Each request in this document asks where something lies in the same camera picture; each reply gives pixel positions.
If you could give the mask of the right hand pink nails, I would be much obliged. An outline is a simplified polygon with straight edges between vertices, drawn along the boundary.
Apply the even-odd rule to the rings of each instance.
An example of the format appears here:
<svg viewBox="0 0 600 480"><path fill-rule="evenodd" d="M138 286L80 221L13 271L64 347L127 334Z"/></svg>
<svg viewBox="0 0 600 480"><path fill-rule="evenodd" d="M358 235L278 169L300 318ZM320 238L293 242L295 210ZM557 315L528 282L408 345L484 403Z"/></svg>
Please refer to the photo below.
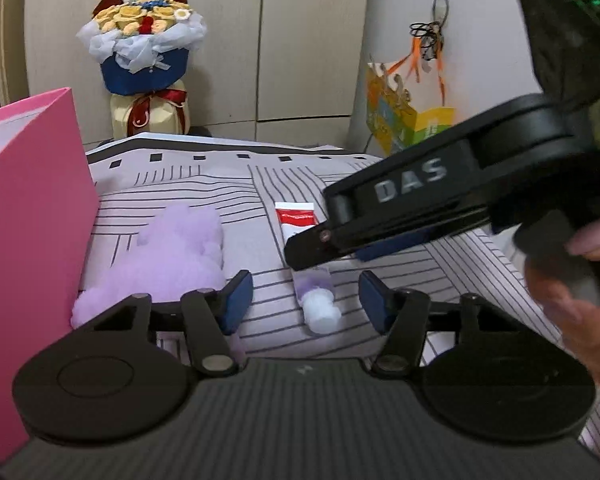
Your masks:
<svg viewBox="0 0 600 480"><path fill-rule="evenodd" d="M571 257L600 262L600 220L575 232L564 246ZM546 257L533 252L524 262L530 296L562 334L562 343L600 384L600 306L574 296Z"/></svg>

